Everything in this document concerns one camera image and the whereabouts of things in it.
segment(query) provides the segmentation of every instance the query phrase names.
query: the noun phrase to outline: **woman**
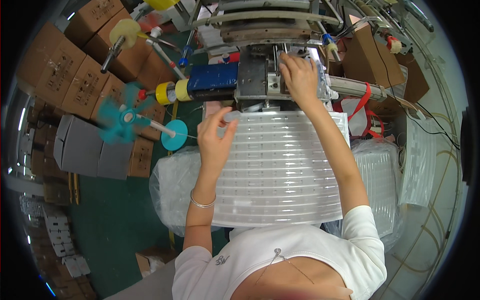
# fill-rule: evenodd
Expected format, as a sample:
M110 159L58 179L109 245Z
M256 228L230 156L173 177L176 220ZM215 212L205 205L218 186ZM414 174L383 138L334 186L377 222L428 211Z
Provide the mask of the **woman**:
M317 131L338 182L342 239L311 225L246 230L212 258L210 224L216 181L238 125L225 126L223 108L198 125L202 166L187 213L183 252L175 261L175 300L368 299L385 281L384 246L353 154L318 100L311 60L281 55L280 69L292 98Z

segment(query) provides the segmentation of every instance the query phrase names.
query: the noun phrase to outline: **necklace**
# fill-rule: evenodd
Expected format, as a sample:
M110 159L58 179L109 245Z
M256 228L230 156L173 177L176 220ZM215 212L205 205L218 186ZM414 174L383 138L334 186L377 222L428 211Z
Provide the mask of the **necklace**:
M280 248L275 248L275 256L273 257L272 261L268 264L268 266L265 268L265 270L260 274L260 277L258 277L257 281L255 282L254 286L257 285L257 283L260 281L260 278L262 278L262 276L265 274L265 272L267 271L268 267L275 261L275 259L277 257L280 257L282 258L283 261L289 263L290 265L292 265L295 269L297 269L300 273L302 273L303 276L305 276L312 284L315 284L305 273L303 273L300 269L298 269L291 261L289 261L287 258L285 258L285 256L283 255L280 255L281 252L282 252L282 249Z

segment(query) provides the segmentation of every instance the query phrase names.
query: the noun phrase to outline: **green floor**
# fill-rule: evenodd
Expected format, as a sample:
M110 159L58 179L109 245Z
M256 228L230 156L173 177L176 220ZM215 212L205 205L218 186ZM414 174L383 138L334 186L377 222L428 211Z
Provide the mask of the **green floor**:
M187 35L164 37L177 45L184 45ZM173 61L180 56L165 49ZM193 64L207 64L206 54L193 56ZM179 104L177 117L185 121L189 134L196 136L196 126L202 119L201 109L190 113L202 103ZM165 115L164 124L170 121ZM188 138L185 145L197 145ZM160 142L153 149L152 165L167 155ZM148 178L128 177L127 180L79 177L80 204L70 205L72 232L75 245L90 267L89 275L99 298L113 295L142 279L135 252L153 245L170 247L168 229L160 222L150 198ZM216 255L227 243L224 231L212 233L213 252ZM181 251L183 238L175 236L175 248Z

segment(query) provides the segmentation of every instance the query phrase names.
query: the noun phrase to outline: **blue metal block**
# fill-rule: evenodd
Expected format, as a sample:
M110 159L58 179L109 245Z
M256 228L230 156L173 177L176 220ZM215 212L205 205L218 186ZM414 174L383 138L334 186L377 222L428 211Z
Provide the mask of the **blue metal block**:
M238 62L193 66L187 91L235 88L238 69Z

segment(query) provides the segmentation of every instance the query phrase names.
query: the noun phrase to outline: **gray box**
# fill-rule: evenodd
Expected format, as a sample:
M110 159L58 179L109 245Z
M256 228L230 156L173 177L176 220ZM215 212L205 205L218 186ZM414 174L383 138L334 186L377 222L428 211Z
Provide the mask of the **gray box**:
M98 173L100 177L127 179L133 143L110 145L103 143Z
M62 171L96 177L102 146L96 126L64 115L55 137L53 157Z

